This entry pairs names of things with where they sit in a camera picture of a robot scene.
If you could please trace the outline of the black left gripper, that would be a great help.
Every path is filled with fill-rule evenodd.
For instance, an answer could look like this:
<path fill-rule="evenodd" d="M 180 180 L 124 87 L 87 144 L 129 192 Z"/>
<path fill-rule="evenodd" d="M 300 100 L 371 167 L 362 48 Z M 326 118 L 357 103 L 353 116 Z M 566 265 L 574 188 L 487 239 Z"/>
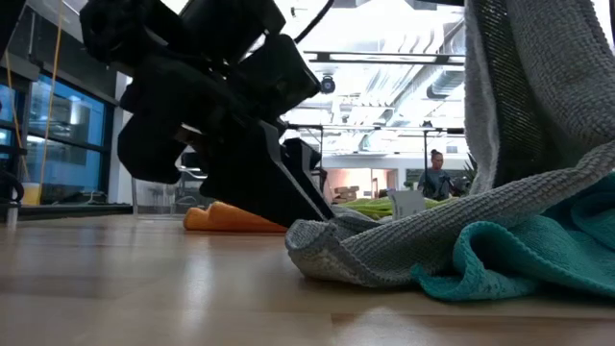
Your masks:
<path fill-rule="evenodd" d="M 121 106 L 132 113 L 117 154 L 142 181 L 173 184 L 186 147 L 208 177 L 200 192 L 278 225 L 327 221 L 330 204 L 313 181 L 322 156 L 300 138 L 279 142 L 278 130 L 249 114 L 248 102 L 220 74 L 167 57 L 135 69 Z"/>

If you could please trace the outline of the orange microfiber towel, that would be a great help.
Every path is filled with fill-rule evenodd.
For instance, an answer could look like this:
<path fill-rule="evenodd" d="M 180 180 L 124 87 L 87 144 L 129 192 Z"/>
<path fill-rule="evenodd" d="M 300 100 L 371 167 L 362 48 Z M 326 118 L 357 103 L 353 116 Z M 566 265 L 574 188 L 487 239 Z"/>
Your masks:
<path fill-rule="evenodd" d="M 183 221 L 192 232 L 237 232 L 284 234 L 287 227 L 222 202 L 213 202 L 205 210 L 190 208 Z"/>

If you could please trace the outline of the lime green microfiber towel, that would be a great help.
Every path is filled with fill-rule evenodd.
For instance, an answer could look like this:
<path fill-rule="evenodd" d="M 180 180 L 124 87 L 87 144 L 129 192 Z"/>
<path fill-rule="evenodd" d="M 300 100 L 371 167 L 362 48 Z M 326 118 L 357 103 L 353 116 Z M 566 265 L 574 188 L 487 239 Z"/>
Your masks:
<path fill-rule="evenodd" d="M 445 199 L 442 201 L 436 201 L 433 199 L 425 198 L 424 202 L 426 205 L 426 209 L 432 209 L 449 202 L 457 200 L 457 197 L 451 197 L 449 199 Z M 392 201 L 388 197 L 383 197 L 379 199 L 356 199 L 351 202 L 346 202 L 340 204 L 340 207 L 344 207 L 350 210 L 358 211 L 372 219 L 379 220 L 386 216 L 393 215 L 393 204 Z"/>

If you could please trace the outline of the grey microfiber towel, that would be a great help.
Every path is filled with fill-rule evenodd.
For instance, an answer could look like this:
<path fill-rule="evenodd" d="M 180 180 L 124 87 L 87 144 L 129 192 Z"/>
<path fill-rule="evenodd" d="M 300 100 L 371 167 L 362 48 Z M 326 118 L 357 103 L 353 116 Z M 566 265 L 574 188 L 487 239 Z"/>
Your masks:
<path fill-rule="evenodd" d="M 306 276 L 367 287 L 444 269 L 461 230 L 512 226 L 615 170 L 615 54 L 592 0 L 466 0 L 468 196 L 387 223 L 340 210 L 285 246 Z"/>

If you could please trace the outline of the teal microfiber towel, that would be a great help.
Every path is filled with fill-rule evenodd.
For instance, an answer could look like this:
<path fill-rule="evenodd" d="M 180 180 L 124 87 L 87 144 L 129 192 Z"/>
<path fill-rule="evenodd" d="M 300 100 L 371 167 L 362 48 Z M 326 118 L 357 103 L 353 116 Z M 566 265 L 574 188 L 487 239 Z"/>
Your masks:
<path fill-rule="evenodd" d="M 500 300 L 562 288 L 615 300 L 615 172 L 514 227 L 466 226 L 452 255 L 450 274 L 411 269 L 432 298 Z"/>

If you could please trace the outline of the cardboard boxes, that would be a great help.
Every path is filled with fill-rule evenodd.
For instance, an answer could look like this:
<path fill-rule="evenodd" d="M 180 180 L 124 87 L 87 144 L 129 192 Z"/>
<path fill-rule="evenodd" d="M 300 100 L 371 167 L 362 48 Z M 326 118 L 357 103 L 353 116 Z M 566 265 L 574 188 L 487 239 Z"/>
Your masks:
<path fill-rule="evenodd" d="M 352 202 L 357 199 L 358 185 L 340 186 L 333 190 L 332 201 L 336 204 Z"/>

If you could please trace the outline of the clear plastic bin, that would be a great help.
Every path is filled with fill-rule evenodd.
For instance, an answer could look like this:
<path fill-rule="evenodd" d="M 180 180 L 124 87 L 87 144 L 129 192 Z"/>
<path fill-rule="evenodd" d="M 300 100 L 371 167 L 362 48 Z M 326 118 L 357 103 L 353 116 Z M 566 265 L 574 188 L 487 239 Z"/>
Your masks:
<path fill-rule="evenodd" d="M 200 193 L 207 174 L 200 170 L 193 151 L 184 151 L 176 164 L 180 179 L 172 185 L 152 183 L 132 178 L 134 214 L 158 214 L 180 217 L 191 208 L 206 209 L 213 199 Z"/>

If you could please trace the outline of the long ceiling light bar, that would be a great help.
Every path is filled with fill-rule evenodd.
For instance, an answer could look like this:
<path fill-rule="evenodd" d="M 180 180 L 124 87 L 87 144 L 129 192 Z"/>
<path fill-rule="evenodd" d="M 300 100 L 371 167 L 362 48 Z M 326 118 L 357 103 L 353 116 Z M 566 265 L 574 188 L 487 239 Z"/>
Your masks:
<path fill-rule="evenodd" d="M 455 54 L 305 51 L 304 57 L 310 62 L 319 63 L 419 64 L 449 66 L 462 66 L 465 64 L 465 56 Z"/>

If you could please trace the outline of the person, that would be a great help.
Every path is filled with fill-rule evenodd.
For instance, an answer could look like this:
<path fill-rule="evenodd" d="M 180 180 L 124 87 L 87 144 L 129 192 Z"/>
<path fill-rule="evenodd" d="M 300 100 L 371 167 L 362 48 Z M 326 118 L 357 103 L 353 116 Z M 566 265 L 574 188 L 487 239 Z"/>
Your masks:
<path fill-rule="evenodd" d="M 423 196 L 434 201 L 443 201 L 451 197 L 451 177 L 443 169 L 443 155 L 433 149 L 430 152 L 431 167 L 420 176 L 418 189 Z"/>

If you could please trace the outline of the yellow bucket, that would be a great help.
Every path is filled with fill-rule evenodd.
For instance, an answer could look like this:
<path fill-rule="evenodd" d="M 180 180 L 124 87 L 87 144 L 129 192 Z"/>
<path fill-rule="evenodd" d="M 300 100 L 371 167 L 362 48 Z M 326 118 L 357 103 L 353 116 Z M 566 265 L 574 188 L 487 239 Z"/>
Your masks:
<path fill-rule="evenodd" d="M 40 204 L 41 197 L 41 184 L 40 183 L 23 183 L 24 194 L 21 199 L 21 203 L 25 206 L 38 206 Z"/>

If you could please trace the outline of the black trestle frame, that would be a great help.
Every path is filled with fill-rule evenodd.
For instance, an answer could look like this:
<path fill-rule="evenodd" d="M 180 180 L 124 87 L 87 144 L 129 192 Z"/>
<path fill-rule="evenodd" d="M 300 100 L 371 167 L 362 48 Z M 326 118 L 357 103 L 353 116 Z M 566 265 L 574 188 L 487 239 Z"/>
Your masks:
<path fill-rule="evenodd" d="M 420 171 L 431 164 L 431 150 L 442 152 L 445 167 L 460 170 L 469 149 L 459 129 L 290 124 L 283 140 L 299 138 L 322 155 L 325 169 L 388 170 L 395 174 L 389 185 L 404 189 L 415 184 Z"/>

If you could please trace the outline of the black aluminium table frame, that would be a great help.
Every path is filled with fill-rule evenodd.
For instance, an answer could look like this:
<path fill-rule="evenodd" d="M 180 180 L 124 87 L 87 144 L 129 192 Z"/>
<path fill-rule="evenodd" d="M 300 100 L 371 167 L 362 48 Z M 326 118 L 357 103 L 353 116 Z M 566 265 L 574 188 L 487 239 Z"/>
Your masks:
<path fill-rule="evenodd" d="M 85 205 L 85 206 L 37 206 L 22 207 L 17 212 L 18 221 L 45 220 L 70 217 L 104 216 L 113 214 L 132 214 L 130 205 Z"/>

